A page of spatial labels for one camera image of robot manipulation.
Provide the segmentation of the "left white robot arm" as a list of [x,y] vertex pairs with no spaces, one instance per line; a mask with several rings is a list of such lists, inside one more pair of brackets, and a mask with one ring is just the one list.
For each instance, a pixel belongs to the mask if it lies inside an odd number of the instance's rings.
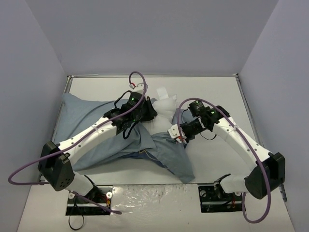
[[41,153],[38,170],[55,191],[76,192],[86,202],[97,196],[97,186],[87,176],[73,170],[73,165],[88,151],[103,141],[122,134],[126,139],[137,123],[150,121],[157,116],[149,97],[131,92],[121,108],[106,112],[97,122],[79,134],[55,144],[47,142]]

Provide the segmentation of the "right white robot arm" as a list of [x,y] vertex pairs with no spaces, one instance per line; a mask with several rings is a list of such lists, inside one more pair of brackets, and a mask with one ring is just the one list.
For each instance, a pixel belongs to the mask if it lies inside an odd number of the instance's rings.
[[204,106],[195,100],[188,106],[194,120],[181,122],[177,116],[178,138],[189,142],[203,131],[211,131],[223,139],[244,161],[250,173],[247,176],[226,174],[214,182],[214,194],[224,200],[231,193],[249,193],[257,199],[270,195],[285,181],[285,157],[272,153],[246,134],[221,106]]

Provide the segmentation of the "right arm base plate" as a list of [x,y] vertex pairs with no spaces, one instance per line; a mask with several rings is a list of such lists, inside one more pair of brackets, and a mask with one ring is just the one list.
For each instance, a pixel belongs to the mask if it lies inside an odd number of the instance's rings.
[[222,196],[212,184],[198,185],[201,213],[232,213],[242,211],[242,195],[224,193]]

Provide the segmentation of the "white pillow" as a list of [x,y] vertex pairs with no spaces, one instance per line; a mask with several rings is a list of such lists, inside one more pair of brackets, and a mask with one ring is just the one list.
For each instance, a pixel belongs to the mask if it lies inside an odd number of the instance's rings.
[[158,100],[152,106],[157,112],[157,116],[151,120],[143,122],[150,135],[167,132],[172,127],[173,117],[178,108],[177,95],[169,95],[165,87],[157,90]]

